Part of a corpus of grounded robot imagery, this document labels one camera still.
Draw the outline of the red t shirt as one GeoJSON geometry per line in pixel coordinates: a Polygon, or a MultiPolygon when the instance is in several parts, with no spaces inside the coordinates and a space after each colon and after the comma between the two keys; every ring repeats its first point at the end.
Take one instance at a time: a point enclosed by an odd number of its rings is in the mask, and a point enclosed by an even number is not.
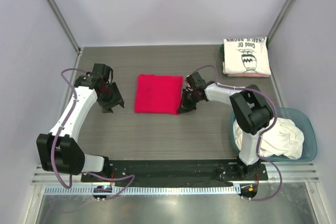
{"type": "Polygon", "coordinates": [[[134,111],[178,115],[182,85],[182,76],[140,74],[137,78],[134,111]]]}

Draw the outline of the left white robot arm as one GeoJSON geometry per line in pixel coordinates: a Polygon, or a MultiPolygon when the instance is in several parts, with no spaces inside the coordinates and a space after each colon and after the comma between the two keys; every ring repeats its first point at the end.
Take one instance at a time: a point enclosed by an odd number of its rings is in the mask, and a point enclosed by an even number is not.
{"type": "Polygon", "coordinates": [[[47,134],[39,134],[36,144],[43,170],[57,175],[93,173],[105,182],[112,174],[105,156],[85,154],[78,145],[78,136],[91,107],[98,104],[104,113],[115,106],[124,107],[124,100],[113,81],[113,69],[95,63],[92,71],[80,75],[70,86],[72,98],[58,122],[47,134]]]}

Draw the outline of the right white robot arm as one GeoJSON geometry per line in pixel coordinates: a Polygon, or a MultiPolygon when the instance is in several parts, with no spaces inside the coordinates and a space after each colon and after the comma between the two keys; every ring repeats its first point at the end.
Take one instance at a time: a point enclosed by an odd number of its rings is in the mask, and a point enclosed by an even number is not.
{"type": "Polygon", "coordinates": [[[247,87],[226,86],[215,81],[206,82],[198,72],[186,77],[187,87],[177,113],[196,110],[200,101],[214,101],[232,107],[236,122],[242,130],[242,146],[237,157],[236,171],[241,179],[255,178],[261,166],[260,145],[275,114],[266,97],[252,84],[247,87]]]}

